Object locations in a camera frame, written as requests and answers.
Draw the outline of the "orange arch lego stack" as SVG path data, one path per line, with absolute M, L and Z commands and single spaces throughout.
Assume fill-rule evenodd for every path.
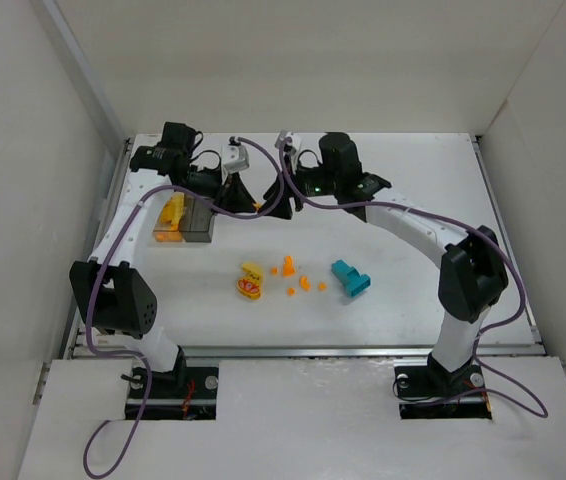
M 283 267 L 282 267 L 282 276 L 283 277 L 291 277 L 296 273 L 294 268 L 293 258 L 291 256 L 285 256 Z

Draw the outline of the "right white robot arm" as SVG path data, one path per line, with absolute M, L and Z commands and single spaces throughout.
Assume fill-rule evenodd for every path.
M 320 162 L 304 167 L 299 136 L 281 132 L 275 141 L 285 184 L 272 192 L 282 200 L 275 216 L 291 217 L 319 197 L 331 196 L 332 209 L 385 230 L 429 259 L 439 271 L 437 296 L 444 310 L 438 339 L 428 356 L 430 376 L 451 384 L 467 373 L 474 342 L 487 313 L 508 286 L 494 232 L 424 211 L 382 177 L 363 170 L 351 137 L 331 132 L 319 140 Z

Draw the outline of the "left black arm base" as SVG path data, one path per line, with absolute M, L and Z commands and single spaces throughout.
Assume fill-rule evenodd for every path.
M 153 373 L 142 420 L 211 421 L 216 419 L 219 368 L 185 365 Z

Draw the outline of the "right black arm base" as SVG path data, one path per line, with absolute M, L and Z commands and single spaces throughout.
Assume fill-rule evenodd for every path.
M 402 420 L 492 419 L 478 365 L 470 363 L 452 375 L 433 365 L 398 364 L 394 374 L 392 390 Z

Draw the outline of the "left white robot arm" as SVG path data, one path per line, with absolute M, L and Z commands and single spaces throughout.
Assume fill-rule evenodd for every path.
M 167 122 L 156 144 L 134 151 L 106 233 L 88 259 L 74 262 L 69 272 L 90 352 L 133 356 L 171 380 L 180 376 L 184 356 L 156 323 L 158 300 L 139 271 L 144 250 L 174 193 L 192 193 L 224 208 L 240 191 L 239 172 L 249 166 L 245 146 L 235 139 L 222 147 L 217 166 L 195 166 L 198 135 L 183 123 Z M 112 349 L 98 347 L 95 333 L 111 337 Z

